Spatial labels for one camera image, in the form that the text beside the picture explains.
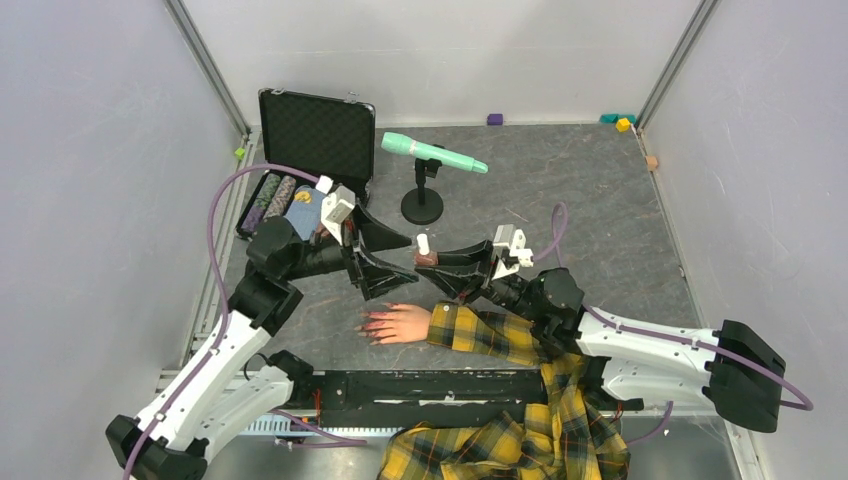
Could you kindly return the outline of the pink nail polish bottle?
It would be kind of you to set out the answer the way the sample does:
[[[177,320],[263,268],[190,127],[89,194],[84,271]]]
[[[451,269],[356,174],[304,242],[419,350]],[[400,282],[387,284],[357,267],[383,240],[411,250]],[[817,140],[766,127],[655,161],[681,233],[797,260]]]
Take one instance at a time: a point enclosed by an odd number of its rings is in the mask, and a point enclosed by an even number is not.
[[[418,252],[415,254],[414,263],[416,267],[435,266],[439,263],[438,254],[436,252],[426,254]]]

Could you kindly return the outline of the white nail polish cap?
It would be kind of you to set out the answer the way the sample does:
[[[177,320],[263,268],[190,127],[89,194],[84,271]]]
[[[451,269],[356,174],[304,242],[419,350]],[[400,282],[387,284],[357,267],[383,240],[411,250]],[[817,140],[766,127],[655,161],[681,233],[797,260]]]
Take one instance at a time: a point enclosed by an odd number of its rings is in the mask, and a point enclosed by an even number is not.
[[[417,247],[418,247],[418,254],[419,255],[426,256],[426,255],[430,254],[431,250],[430,250],[429,239],[428,239],[427,234],[418,234],[416,236],[416,244],[417,244]]]

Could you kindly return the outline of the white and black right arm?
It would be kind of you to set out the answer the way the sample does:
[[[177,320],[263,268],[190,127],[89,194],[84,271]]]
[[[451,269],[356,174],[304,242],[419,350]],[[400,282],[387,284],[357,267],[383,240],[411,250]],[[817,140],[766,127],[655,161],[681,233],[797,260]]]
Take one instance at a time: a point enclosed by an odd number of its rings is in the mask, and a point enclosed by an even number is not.
[[[588,365],[577,392],[591,408],[711,406],[739,427],[776,431],[786,363],[747,324],[674,328],[622,317],[586,305],[565,267],[521,276],[531,264],[527,251],[483,241],[417,255],[415,270],[451,299],[484,298],[529,321],[546,349],[583,356]]]

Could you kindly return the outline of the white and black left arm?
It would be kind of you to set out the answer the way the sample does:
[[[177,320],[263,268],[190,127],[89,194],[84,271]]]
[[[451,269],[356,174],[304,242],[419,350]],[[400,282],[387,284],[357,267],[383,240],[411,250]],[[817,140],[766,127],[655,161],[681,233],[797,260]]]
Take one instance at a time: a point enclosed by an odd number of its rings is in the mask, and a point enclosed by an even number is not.
[[[361,205],[326,207],[321,222],[328,234],[316,242],[303,239],[283,216],[258,227],[247,249],[246,274],[196,354],[137,415],[118,415],[108,425],[106,437],[124,478],[200,479],[255,420],[312,399],[312,366],[286,350],[232,393],[225,391],[297,309],[303,295],[295,280],[345,271],[366,300],[417,281],[416,274],[376,256],[409,247],[412,239]]]

